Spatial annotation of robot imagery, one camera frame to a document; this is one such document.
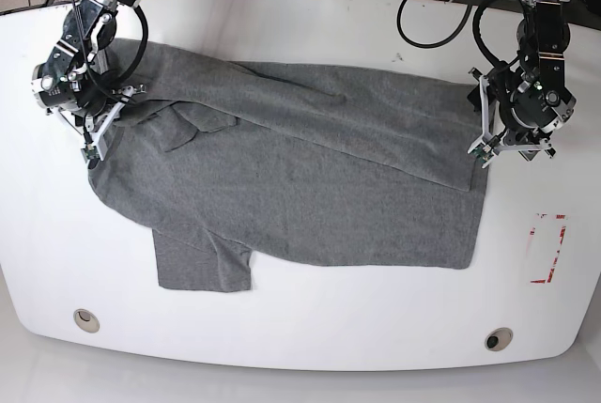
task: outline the white tabletop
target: white tabletop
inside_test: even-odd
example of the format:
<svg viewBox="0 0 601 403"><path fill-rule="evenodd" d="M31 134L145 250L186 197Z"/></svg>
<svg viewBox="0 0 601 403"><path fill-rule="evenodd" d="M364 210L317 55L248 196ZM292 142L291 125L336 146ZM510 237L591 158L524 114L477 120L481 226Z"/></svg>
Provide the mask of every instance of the white tabletop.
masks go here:
<svg viewBox="0 0 601 403"><path fill-rule="evenodd" d="M601 372L577 342L559 358L405 372L223 367L91 349L33 335L0 271L3 403L598 403Z"/></svg>
<svg viewBox="0 0 601 403"><path fill-rule="evenodd" d="M150 39L228 60L363 66L470 83L487 70L469 30L434 51L398 36L400 0L144 0ZM118 35L137 38L126 8ZM443 38L462 6L414 0L404 20L416 40ZM491 166L470 267L319 268L254 254L254 289L185 292L157 284L148 229L104 207L86 181L78 139L45 117L30 92L35 65L58 39L66 8L0 18L0 264L21 323L71 342L215 364L314 370L391 370L507 363L558 355L578 332L601 271L601 34L573 27L567 86L578 99L553 136L558 155ZM515 53L519 17L490 10L485 40ZM537 213L567 215L541 221ZM532 227L542 233L529 249ZM566 225L553 281L548 273ZM75 325L78 308L100 331ZM504 351L486 336L509 327Z"/></svg>

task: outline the folded fabric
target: folded fabric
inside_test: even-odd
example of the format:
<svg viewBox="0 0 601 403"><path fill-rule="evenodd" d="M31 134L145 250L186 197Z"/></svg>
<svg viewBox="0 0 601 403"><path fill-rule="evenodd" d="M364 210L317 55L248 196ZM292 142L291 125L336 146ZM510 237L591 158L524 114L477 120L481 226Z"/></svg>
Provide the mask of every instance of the folded fabric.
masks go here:
<svg viewBox="0 0 601 403"><path fill-rule="evenodd" d="M124 69L137 43L116 40ZM252 250L322 265L469 266L486 172L470 89L357 68L236 65L149 44L90 171L155 231L160 285L251 287Z"/></svg>

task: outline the metal bracket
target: metal bracket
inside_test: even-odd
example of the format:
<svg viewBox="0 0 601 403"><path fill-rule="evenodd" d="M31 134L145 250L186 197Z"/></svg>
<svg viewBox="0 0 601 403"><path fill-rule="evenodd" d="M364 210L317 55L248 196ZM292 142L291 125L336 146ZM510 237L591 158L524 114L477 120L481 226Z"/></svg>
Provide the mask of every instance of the metal bracket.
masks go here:
<svg viewBox="0 0 601 403"><path fill-rule="evenodd" d="M483 168L486 168L490 163L497 158L503 151L516 152L538 152L552 149L552 145L547 139L543 139L540 144L525 144L525 145L505 145L502 138L498 135L493 135L490 131L490 118L488 112L488 94L489 86L486 76L480 76L480 101L482 102L482 135L478 137L468 149L469 154L473 154L482 160Z"/></svg>
<svg viewBox="0 0 601 403"><path fill-rule="evenodd" d="M126 86L125 88L122 88L121 90L119 90L117 92L117 95L124 96L125 98L123 98L123 101L126 101L131 96L137 95L140 93L146 93L146 87L144 85L139 85L137 87L134 87L131 85ZM91 120L92 118L87 117L85 119L86 127L88 128L88 131L90 132L90 137L92 138L92 142L84 145L84 147L82 148L82 153L84 154L86 163L89 163L90 161L95 160L95 159L100 159L101 161L103 161L104 158L106 157L106 152L108 151L108 146L106 145L106 141L104 139L104 134L106 134L106 132L108 131L111 124L113 124L113 122L117 118L119 118L119 114L120 114L121 110L123 109L123 107L125 107L124 102L116 103L111 108L109 113L103 118L100 126L95 131L92 131L92 129L94 129L94 127L95 127L93 120L91 121L92 129L89 129L88 125L87 125L88 121Z"/></svg>

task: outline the white plastic part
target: white plastic part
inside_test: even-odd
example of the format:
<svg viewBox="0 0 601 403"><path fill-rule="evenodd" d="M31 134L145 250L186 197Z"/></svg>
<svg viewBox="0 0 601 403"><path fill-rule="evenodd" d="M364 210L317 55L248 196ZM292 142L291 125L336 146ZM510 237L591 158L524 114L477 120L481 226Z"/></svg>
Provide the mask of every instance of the white plastic part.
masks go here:
<svg viewBox="0 0 601 403"><path fill-rule="evenodd" d="M468 71L486 62L470 30L438 50L412 48L394 25L400 2L144 0L142 7L151 41L221 59L362 66L473 85ZM255 254L253 290L218 294L158 286L150 230L102 205L74 137L36 105L31 70L68 10L0 18L0 56L9 58L0 62L0 264L28 330L185 361L303 370L511 363L572 345L601 271L593 198L601 176L601 33L571 26L566 85L578 110L553 135L561 154L531 163L501 154L489 168L469 268L320 268ZM417 41L443 38L463 10L411 0L404 28ZM513 53L519 19L486 13L491 49ZM118 22L120 37L139 39L134 14L123 10ZM32 151L41 151L35 160ZM532 217L543 212L570 217L553 282L532 284L527 241ZM99 318L98 333L73 323L82 307ZM499 327L513 340L488 351L484 340Z"/></svg>
<svg viewBox="0 0 601 403"><path fill-rule="evenodd" d="M482 164L483 168L487 168L503 151L544 151L553 147L548 140L544 140L540 144L525 145L504 145L503 142L500 142L492 147L489 144L493 139L493 134L490 131L490 114L488 112L490 102L488 100L488 93L486 92L488 89L488 79L483 75L480 76L478 82L480 87L480 102L482 104L482 111L480 112L482 120L482 135L473 141L468 149L468 153L473 153L477 148L484 148L485 152L487 153L487 157Z"/></svg>
<svg viewBox="0 0 601 403"><path fill-rule="evenodd" d="M92 137L92 145L98 151L101 161L103 161L106 157L106 151L108 150L106 141L104 140L104 134L106 134L106 131L109 129L111 124L113 124L113 121L115 121L119 117L119 113L121 112L121 109L123 107L125 107L125 104L123 102L118 102L117 104L115 104L111 108L109 115L107 115L104 121L102 121L102 124L100 125L99 129L96 132L92 132L90 134Z"/></svg>

